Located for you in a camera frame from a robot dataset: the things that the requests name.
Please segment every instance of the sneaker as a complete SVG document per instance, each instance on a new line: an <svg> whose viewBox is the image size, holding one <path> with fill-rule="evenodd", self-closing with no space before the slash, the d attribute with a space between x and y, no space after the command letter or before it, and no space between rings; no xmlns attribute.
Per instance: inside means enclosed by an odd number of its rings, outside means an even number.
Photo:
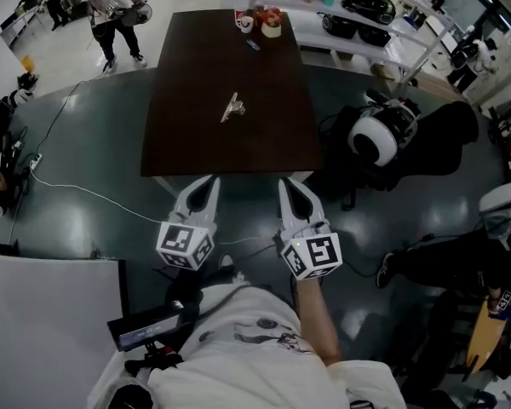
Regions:
<svg viewBox="0 0 511 409"><path fill-rule="evenodd" d="M235 262L233 261L233 257L229 253L223 253L220 257L220 262L218 263L218 268L229 269L234 266Z"/></svg>
<svg viewBox="0 0 511 409"><path fill-rule="evenodd" d="M116 55L113 56L113 59L112 60L109 60L105 65L104 65L104 70L103 72L105 72L106 74L113 74L116 69L118 68L118 58Z"/></svg>
<svg viewBox="0 0 511 409"><path fill-rule="evenodd" d="M135 61L136 65L141 66L142 68L147 67L147 62L144 59L144 56L142 55L133 56L133 60Z"/></svg>
<svg viewBox="0 0 511 409"><path fill-rule="evenodd" d="M390 265L390 258L393 257L393 253L387 253L384 255L381 263L381 267L376 273L376 286L379 288L384 288L390 280L392 279L395 272L392 270L392 266Z"/></svg>

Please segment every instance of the brown wooden table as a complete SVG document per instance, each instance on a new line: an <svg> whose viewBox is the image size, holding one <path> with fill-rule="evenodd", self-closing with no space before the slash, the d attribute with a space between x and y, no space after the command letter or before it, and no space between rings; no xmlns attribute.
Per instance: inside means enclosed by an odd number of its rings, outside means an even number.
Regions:
<svg viewBox="0 0 511 409"><path fill-rule="evenodd" d="M250 38L261 48L253 50ZM221 117L238 92L243 116ZM229 9L176 13L164 40L142 149L143 176L322 168L301 56L282 36L242 33Z"/></svg>

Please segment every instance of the shoe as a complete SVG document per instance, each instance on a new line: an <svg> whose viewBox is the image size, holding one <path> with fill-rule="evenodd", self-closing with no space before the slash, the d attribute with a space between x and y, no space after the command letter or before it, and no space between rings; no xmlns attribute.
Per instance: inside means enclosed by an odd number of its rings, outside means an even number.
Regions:
<svg viewBox="0 0 511 409"><path fill-rule="evenodd" d="M218 263L218 269L229 269L234 267L235 262L233 261L233 257L229 253L223 253L220 257L220 262Z"/></svg>
<svg viewBox="0 0 511 409"><path fill-rule="evenodd" d="M376 286L381 289L386 287L386 285L390 283L390 280L395 274L395 272L392 269L392 266L390 265L390 258L393 256L394 256L393 253L387 253L386 255L384 255L381 267L376 273Z"/></svg>
<svg viewBox="0 0 511 409"><path fill-rule="evenodd" d="M144 56L142 55L133 56L133 60L135 61L136 65L141 66L142 68L147 67L147 62L144 59Z"/></svg>
<svg viewBox="0 0 511 409"><path fill-rule="evenodd" d="M104 64L104 70L102 72L105 72L106 74L113 74L117 68L118 58L116 55L114 55L112 60L109 60L106 62L106 64Z"/></svg>

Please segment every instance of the black cap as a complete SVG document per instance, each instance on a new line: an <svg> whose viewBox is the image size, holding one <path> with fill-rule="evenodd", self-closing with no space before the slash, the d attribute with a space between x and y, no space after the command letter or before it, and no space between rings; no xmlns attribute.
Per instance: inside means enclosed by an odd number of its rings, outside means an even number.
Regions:
<svg viewBox="0 0 511 409"><path fill-rule="evenodd" d="M488 50L497 50L496 43L494 42L494 40L491 37L489 37L488 39L485 40L485 44L486 44L486 47L488 47Z"/></svg>

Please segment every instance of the mug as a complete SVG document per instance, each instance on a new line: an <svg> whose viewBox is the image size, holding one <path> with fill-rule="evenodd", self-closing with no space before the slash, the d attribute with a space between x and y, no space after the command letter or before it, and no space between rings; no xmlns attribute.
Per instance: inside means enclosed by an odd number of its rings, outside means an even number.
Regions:
<svg viewBox="0 0 511 409"><path fill-rule="evenodd" d="M235 8L234 13L235 13L235 25L238 28L240 28L240 19L248 13L248 8L245 6Z"/></svg>
<svg viewBox="0 0 511 409"><path fill-rule="evenodd" d="M250 33L254 27L254 19L245 15L240 20L238 20L238 27L240 27L240 31L242 33Z"/></svg>

